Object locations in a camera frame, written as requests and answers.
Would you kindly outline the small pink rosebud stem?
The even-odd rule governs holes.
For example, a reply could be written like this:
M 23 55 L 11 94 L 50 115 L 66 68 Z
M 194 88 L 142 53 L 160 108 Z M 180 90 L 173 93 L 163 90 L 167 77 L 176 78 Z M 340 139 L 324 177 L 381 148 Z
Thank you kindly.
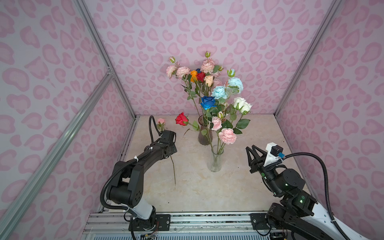
M 158 120 L 157 120 L 157 123 L 156 123 L 156 125 L 157 125 L 157 129 L 159 130 L 159 132 L 160 133 L 162 133 L 165 129 L 166 129 L 166 127 L 165 127 L 165 125 L 166 125 L 166 121 L 164 120 L 164 119 L 162 119 L 162 118 L 159 118 Z M 174 184 L 175 184 L 175 186 L 176 186 L 176 171 L 175 171 L 175 163 L 174 163 L 174 161 L 173 161 L 173 158 L 171 157 L 171 161 L 172 161 L 172 164 L 173 164 L 173 172 L 174 172 Z

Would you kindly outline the pink ribbed glass vase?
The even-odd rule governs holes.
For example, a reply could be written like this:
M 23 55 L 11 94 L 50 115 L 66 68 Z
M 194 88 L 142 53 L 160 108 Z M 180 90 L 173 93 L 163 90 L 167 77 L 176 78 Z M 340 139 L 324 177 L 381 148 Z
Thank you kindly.
M 199 116 L 198 123 L 200 125 L 198 141 L 203 146 L 208 146 L 212 143 L 213 135 L 209 129 L 208 121 L 204 116 Z

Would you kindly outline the clear frosted glass vase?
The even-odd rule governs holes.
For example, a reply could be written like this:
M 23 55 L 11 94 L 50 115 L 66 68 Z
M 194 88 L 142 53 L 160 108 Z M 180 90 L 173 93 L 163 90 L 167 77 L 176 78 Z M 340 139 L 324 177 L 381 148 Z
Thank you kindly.
M 221 148 L 218 148 L 217 145 L 213 145 L 211 151 L 212 156 L 208 159 L 207 167 L 211 172 L 217 173 L 222 168 L 222 156 L 224 151 Z

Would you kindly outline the white artificial rose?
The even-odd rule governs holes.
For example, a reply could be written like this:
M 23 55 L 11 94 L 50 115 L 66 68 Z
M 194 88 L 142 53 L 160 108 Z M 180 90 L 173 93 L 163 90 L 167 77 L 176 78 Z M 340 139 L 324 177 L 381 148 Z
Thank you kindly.
M 242 134 L 251 120 L 245 119 L 245 116 L 251 111 L 252 105 L 241 97 L 234 98 L 234 102 L 225 109 L 225 113 L 229 116 L 226 120 L 226 127 L 231 128 L 236 135 Z

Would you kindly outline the orange artificial rose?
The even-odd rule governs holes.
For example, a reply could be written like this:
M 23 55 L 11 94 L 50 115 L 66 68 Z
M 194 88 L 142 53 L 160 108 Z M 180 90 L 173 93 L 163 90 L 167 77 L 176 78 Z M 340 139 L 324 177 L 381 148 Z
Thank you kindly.
M 196 70 L 190 72 L 190 85 L 193 87 L 195 90 L 199 90 L 199 80 L 198 80 L 198 72 Z

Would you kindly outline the small red artificial rose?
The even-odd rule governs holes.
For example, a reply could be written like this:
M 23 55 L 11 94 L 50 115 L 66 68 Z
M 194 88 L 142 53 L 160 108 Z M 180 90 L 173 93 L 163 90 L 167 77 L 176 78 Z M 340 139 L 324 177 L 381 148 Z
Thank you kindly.
M 205 76 L 206 74 L 204 72 L 199 72 L 197 74 L 197 86 L 201 91 L 206 89 Z

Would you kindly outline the peach artificial rose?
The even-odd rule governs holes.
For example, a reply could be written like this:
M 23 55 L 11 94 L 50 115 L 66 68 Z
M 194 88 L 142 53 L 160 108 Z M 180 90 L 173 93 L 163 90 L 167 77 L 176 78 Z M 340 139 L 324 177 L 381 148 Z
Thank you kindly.
M 205 82 L 205 86 L 206 86 L 206 89 L 210 89 L 214 83 L 214 76 L 212 75 L 209 75 L 209 76 L 205 76 L 204 78 L 204 82 Z

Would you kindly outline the light blue carnation spray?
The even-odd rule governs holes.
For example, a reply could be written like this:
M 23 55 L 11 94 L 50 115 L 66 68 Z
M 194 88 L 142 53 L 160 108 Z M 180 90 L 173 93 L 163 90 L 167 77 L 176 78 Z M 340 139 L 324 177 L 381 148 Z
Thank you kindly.
M 215 99 L 217 116 L 221 119 L 227 115 L 227 108 L 229 108 L 229 114 L 234 115 L 236 111 L 240 111 L 243 108 L 241 105 L 245 101 L 237 97 L 232 104 L 229 103 L 230 97 L 242 93 L 244 85 L 240 78 L 235 77 L 235 69 L 227 70 L 227 75 L 229 79 L 226 83 L 223 86 L 216 86 L 211 93 L 211 96 Z

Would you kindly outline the pink rosebud spray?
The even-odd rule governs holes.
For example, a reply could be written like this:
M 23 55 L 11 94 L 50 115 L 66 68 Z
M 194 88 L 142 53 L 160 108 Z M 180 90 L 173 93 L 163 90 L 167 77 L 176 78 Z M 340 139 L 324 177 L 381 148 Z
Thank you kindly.
M 205 52 L 205 59 L 201 65 L 201 72 L 203 72 L 206 76 L 211 75 L 215 69 L 215 61 L 211 58 L 210 52 Z

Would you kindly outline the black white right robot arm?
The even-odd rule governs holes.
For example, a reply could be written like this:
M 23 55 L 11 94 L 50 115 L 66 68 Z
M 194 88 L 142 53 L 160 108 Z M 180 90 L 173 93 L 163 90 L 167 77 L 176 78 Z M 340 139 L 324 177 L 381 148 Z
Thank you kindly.
M 266 213 L 271 228 L 288 230 L 308 240 L 363 240 L 364 236 L 339 221 L 331 207 L 328 172 L 323 160 L 315 154 L 299 152 L 284 155 L 283 148 L 269 143 L 266 150 L 246 147 L 250 172 L 259 173 L 267 189 L 279 203 L 272 203 Z M 294 169 L 283 165 L 289 158 L 305 156 L 319 162 L 324 175 L 326 205 L 304 191 L 306 181 Z

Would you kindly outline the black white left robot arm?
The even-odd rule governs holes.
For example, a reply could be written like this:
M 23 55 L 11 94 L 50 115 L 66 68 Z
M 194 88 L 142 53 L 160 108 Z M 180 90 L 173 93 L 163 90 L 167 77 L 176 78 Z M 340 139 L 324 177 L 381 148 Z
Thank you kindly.
M 165 130 L 159 138 L 146 146 L 143 153 L 133 159 L 115 164 L 100 193 L 104 208 L 123 210 L 130 213 L 130 231 L 153 231 L 157 227 L 156 208 L 143 199 L 144 175 L 158 161 L 169 158 L 177 152 L 176 136 Z

